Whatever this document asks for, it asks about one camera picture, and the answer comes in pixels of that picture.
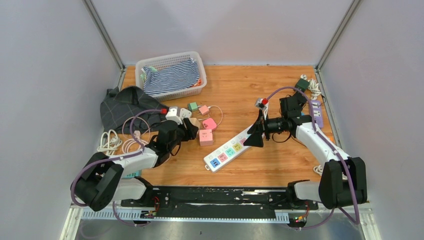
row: dark plaid cloth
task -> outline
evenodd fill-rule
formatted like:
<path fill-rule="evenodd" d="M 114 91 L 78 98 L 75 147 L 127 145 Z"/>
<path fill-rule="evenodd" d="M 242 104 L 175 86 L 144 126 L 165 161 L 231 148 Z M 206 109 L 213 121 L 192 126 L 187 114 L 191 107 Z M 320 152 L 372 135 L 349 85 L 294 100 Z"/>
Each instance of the dark plaid cloth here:
<path fill-rule="evenodd" d="M 108 89 L 106 97 L 100 104 L 100 116 L 104 130 L 113 129 L 117 133 L 122 133 L 122 125 L 125 120 L 147 109 L 168 109 L 168 107 L 147 95 L 137 86 L 129 86 L 122 91 L 119 91 L 118 87 Z M 140 117 L 148 122 L 153 131 L 161 121 L 166 120 L 165 114 L 156 112 L 144 113 Z M 131 120 L 126 122 L 123 129 L 124 134 L 130 134 L 130 122 Z M 140 130 L 142 133 L 148 129 L 145 122 L 140 119 L 135 120 L 134 126 L 134 131 Z"/>

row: gray wall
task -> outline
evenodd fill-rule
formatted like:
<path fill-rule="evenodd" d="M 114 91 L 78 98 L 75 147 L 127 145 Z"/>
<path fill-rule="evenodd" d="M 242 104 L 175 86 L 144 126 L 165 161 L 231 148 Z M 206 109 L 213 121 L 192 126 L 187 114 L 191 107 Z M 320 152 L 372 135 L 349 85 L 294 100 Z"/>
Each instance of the gray wall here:
<path fill-rule="evenodd" d="M 323 75 L 382 238 L 424 235 L 424 1 L 364 0 Z"/>
<path fill-rule="evenodd" d="M 118 69 L 82 1 L 0 3 L 0 239 L 56 240 Z"/>
<path fill-rule="evenodd" d="M 317 64 L 352 0 L 93 0 L 126 64 L 197 51 L 205 64 Z"/>

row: striped cloth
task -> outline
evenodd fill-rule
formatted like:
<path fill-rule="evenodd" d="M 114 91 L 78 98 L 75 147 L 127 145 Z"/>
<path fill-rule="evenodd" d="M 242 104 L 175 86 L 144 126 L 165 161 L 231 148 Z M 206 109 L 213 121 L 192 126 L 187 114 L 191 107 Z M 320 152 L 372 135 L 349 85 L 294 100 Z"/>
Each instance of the striped cloth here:
<path fill-rule="evenodd" d="M 192 58 L 160 71 L 149 66 L 144 66 L 142 71 L 143 90 L 148 95 L 188 89 L 200 79 L 198 62 Z"/>

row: purple power strip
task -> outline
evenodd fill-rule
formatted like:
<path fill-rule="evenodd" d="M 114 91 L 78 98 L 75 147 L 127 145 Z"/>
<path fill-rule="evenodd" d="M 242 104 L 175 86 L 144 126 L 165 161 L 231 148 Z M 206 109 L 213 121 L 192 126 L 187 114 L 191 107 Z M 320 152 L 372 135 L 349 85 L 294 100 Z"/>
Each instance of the purple power strip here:
<path fill-rule="evenodd" d="M 318 124 L 318 127 L 322 129 L 324 127 L 323 121 L 323 111 L 321 110 L 321 102 L 318 100 L 311 100 L 313 117 L 315 118 L 315 123 Z"/>

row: plastic basket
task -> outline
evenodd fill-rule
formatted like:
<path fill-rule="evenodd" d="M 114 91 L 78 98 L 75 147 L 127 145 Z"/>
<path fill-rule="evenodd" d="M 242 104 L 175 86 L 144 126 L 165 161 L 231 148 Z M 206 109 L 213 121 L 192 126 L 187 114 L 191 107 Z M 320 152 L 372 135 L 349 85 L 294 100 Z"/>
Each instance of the plastic basket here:
<path fill-rule="evenodd" d="M 203 67 L 202 59 L 200 58 L 200 55 L 195 51 L 187 51 L 187 52 L 176 53 L 176 54 L 171 54 L 166 56 L 158 56 L 158 57 L 153 57 L 153 58 L 138 61 L 137 64 L 135 65 L 135 85 L 137 85 L 137 87 L 141 89 L 143 89 L 144 87 L 144 80 L 140 79 L 140 75 L 142 74 L 142 68 L 144 66 L 150 66 L 150 67 L 154 67 L 157 70 L 161 70 L 167 67 L 177 65 L 188 59 L 194 59 L 197 61 L 200 79 L 201 79 L 201 85 L 182 89 L 182 90 L 177 90 L 177 91 L 170 91 L 170 92 L 155 94 L 155 95 L 152 95 L 152 97 L 158 100 L 159 102 L 163 102 L 166 100 L 178 99 L 178 98 L 200 94 L 202 91 L 202 88 L 206 86 L 206 83 L 208 81 L 206 80 L 206 73 L 205 73 L 205 68 Z"/>

